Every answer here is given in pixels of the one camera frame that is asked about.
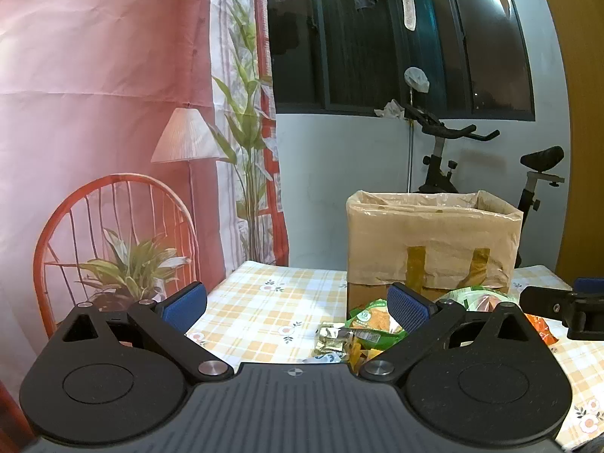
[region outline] food packaging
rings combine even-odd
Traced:
[[[511,301],[519,305],[517,298],[511,295],[505,295],[496,290],[487,289],[482,286],[472,286],[462,289],[456,289],[443,296],[443,299],[452,299],[463,305],[468,311],[493,311],[502,301]],[[540,316],[525,313],[526,318],[533,328],[539,332],[541,339],[547,345],[557,343],[558,339],[551,333],[547,322]]]
[[[314,356],[335,353],[342,361],[348,359],[353,332],[345,322],[322,322],[316,331]]]
[[[371,302],[364,310],[354,312],[346,321],[346,328],[354,332],[365,349],[385,351],[407,336],[407,332],[388,313],[384,299]]]

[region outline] green plant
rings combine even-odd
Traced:
[[[102,293],[134,301],[153,298],[165,283],[175,279],[176,269],[191,262],[188,257],[177,256],[176,249],[165,248],[162,236],[128,247],[114,231],[104,228],[103,234],[114,261],[94,258],[78,265],[92,274],[82,278],[82,283],[96,290],[93,300]]]
[[[212,133],[227,157],[225,161],[233,165],[241,185],[242,198],[237,200],[236,208],[237,216],[248,224],[247,240],[242,240],[245,255],[248,259],[262,262],[263,240],[258,212],[267,191],[267,180],[272,178],[263,166],[262,150],[267,145],[262,138],[260,117],[265,114],[256,102],[260,88],[272,83],[270,77],[258,76],[256,22],[239,0],[233,0],[229,12],[234,21],[234,29],[229,32],[238,80],[231,89],[219,78],[213,78],[231,109],[225,112],[225,117],[237,148],[233,149],[230,141],[217,129],[212,128]]]

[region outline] green snack bag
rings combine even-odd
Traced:
[[[452,299],[464,305],[468,311],[493,311],[502,301],[510,301],[519,305],[513,295],[506,295],[497,290],[482,286],[470,286],[449,291],[439,299]]]
[[[367,349],[385,351],[407,336],[407,332],[388,313],[386,300],[372,301],[346,321],[361,345]]]

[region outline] bike seat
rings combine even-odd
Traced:
[[[545,172],[554,168],[564,158],[564,150],[561,146],[552,146],[551,148],[542,151],[536,151],[520,157],[520,163],[536,170],[537,172]]]

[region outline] exercise bike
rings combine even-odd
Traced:
[[[552,146],[548,149],[529,153],[520,157],[520,163],[530,169],[527,172],[527,183],[522,190],[518,209],[522,212],[522,227],[527,222],[531,208],[537,211],[541,201],[535,199],[535,188],[538,180],[547,180],[552,187],[560,187],[564,183],[564,177],[557,175],[544,174],[546,170],[554,168],[564,158],[564,150],[561,146]],[[516,254],[516,264],[514,267],[520,267],[522,257],[520,253]]]
[[[443,149],[445,147],[445,139],[458,139],[460,137],[469,137],[478,141],[490,141],[499,136],[499,129],[496,129],[486,136],[473,134],[476,130],[475,125],[469,125],[463,129],[449,129],[439,121],[432,113],[413,107],[412,105],[403,105],[405,109],[405,117],[416,120],[422,126],[422,132],[430,134],[435,138],[434,151],[431,156],[424,157],[424,165],[428,166],[426,182],[419,188],[422,194],[439,194],[439,193],[457,193],[457,189],[451,183],[453,170],[457,167],[457,162],[449,160],[449,171],[444,174],[440,169],[442,163]],[[546,180],[552,187],[558,187],[564,183],[564,178],[556,175],[546,174],[549,169],[554,168],[564,158],[564,150],[561,146],[552,146],[548,149],[536,151],[523,155],[520,158],[520,163],[529,169],[527,172],[527,182],[522,190],[518,209],[522,212],[522,227],[527,221],[531,208],[535,211],[539,209],[541,202],[535,199],[535,188],[538,180]],[[522,263],[520,253],[516,254],[515,267],[519,267]]]
[[[445,149],[446,139],[458,139],[461,137],[469,137],[476,141],[491,141],[499,136],[499,129],[481,136],[474,134],[476,126],[470,124],[462,129],[449,129],[443,122],[434,116],[431,112],[413,107],[409,104],[404,104],[405,117],[417,121],[422,126],[422,132],[434,136],[434,151],[432,155],[424,157],[424,165],[428,166],[426,181],[419,188],[422,194],[439,194],[439,193],[458,193],[458,190],[451,182],[453,171],[457,168],[457,162],[449,160],[449,171],[445,174],[440,169],[440,164],[443,161],[443,150]]]

